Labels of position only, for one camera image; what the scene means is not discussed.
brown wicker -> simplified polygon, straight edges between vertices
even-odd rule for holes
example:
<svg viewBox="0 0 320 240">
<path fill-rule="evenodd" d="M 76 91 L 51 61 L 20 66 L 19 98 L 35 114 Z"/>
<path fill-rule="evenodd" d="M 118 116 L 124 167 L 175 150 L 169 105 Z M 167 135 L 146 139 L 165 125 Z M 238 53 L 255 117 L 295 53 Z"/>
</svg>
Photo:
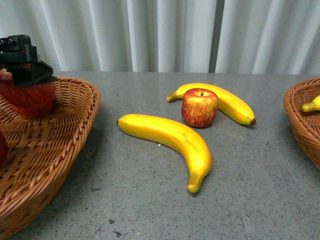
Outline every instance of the brown wicker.
<svg viewBox="0 0 320 240">
<path fill-rule="evenodd" d="M 320 95 L 320 78 L 301 81 L 284 95 L 284 109 L 289 115 L 293 136 L 306 155 L 320 169 L 320 111 L 303 112 L 302 105 Z"/>
<path fill-rule="evenodd" d="M 12 111 L 0 96 L 0 130 L 9 146 L 0 166 L 0 239 L 28 226 L 63 185 L 85 144 L 100 104 L 99 90 L 79 78 L 58 77 L 50 114 L 36 119 Z"/>
</svg>

plastic banana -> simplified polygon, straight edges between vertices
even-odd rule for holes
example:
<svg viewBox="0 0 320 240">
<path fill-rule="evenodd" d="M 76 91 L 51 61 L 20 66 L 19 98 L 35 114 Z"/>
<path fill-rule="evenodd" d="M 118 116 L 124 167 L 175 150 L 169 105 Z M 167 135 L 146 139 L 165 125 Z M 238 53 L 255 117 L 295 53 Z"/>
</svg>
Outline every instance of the plastic banana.
<svg viewBox="0 0 320 240">
<path fill-rule="evenodd" d="M 302 111 L 304 111 L 305 113 L 320 111 L 320 95 L 315 97 L 311 102 L 303 104 Z"/>
<path fill-rule="evenodd" d="M 168 95 L 166 100 L 171 103 L 178 99 L 183 99 L 186 91 L 189 89 L 208 89 L 219 98 L 218 109 L 230 117 L 235 122 L 242 125 L 255 125 L 256 117 L 254 111 L 242 99 L 233 93 L 208 83 L 188 83 L 180 86 L 175 92 Z"/>
<path fill-rule="evenodd" d="M 166 145 L 180 153 L 189 169 L 187 188 L 196 193 L 209 173 L 213 158 L 205 140 L 192 128 L 180 122 L 144 114 L 128 114 L 118 119 L 126 134 Z"/>
</svg>

curtain fold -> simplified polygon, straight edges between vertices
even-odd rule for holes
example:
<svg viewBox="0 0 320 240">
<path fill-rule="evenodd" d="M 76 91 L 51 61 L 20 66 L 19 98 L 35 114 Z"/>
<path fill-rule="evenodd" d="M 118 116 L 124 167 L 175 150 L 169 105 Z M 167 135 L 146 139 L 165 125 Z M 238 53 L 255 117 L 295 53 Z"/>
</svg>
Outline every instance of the curtain fold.
<svg viewBox="0 0 320 240">
<path fill-rule="evenodd" d="M 0 9 L 0 38 L 30 36 L 57 71 L 320 74 L 318 0 L 0 0 Z"/>
</svg>

dark speck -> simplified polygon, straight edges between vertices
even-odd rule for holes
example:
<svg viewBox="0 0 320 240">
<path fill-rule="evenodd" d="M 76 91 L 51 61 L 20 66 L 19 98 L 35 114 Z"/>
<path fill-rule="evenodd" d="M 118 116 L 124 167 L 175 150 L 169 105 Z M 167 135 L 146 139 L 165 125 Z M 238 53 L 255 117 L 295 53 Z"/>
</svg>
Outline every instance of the dark speck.
<svg viewBox="0 0 320 240">
<path fill-rule="evenodd" d="M 119 231 L 113 231 L 113 233 L 115 233 L 115 234 L 116 234 L 117 238 L 118 238 L 118 237 L 120 237 L 120 236 L 122 236 L 122 233 L 121 233 L 121 232 L 119 232 Z"/>
</svg>

apple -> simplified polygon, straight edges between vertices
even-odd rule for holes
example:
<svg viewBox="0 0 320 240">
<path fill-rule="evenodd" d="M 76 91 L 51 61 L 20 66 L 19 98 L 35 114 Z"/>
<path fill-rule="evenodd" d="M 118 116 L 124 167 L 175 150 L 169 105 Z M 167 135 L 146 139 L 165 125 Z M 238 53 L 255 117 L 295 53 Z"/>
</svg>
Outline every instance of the apple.
<svg viewBox="0 0 320 240">
<path fill-rule="evenodd" d="M 206 128 L 217 115 L 218 103 L 219 98 L 213 91 L 204 88 L 189 89 L 182 99 L 182 118 L 191 127 Z"/>
<path fill-rule="evenodd" d="M 12 74 L 2 68 L 0 70 L 0 95 L 7 100 L 15 112 L 29 118 L 36 118 L 44 116 L 53 107 L 56 85 L 54 82 L 47 82 L 16 87 Z"/>
<path fill-rule="evenodd" d="M 9 151 L 9 147 L 7 141 L 0 131 L 0 166 L 7 161 L 7 154 Z"/>
<path fill-rule="evenodd" d="M 34 119 L 47 115 L 54 106 L 54 100 L 52 99 L 44 105 L 37 105 L 34 107 L 17 107 L 12 104 L 10 104 L 10 106 L 17 114 L 29 119 Z"/>
</svg>

